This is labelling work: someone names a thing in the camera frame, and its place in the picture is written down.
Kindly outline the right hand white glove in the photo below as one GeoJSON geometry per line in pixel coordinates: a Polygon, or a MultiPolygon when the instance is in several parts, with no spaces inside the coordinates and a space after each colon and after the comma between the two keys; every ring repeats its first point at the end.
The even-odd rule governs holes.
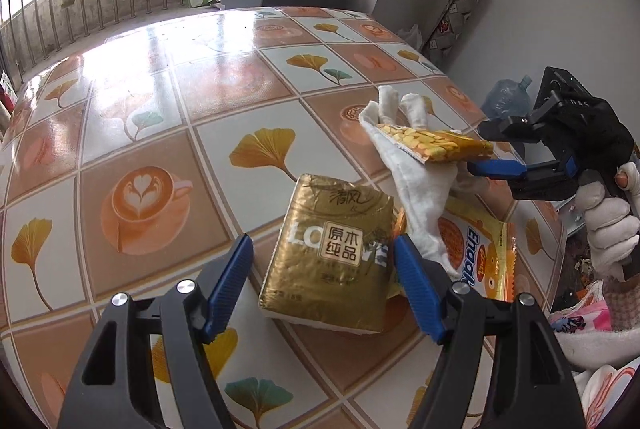
{"type": "Polygon", "coordinates": [[[639,170],[635,162],[618,168],[615,183],[629,194],[630,203],[620,197],[606,197],[600,181],[582,186],[575,204],[584,216],[593,269],[602,276],[624,282],[623,262],[639,244],[639,170]]]}

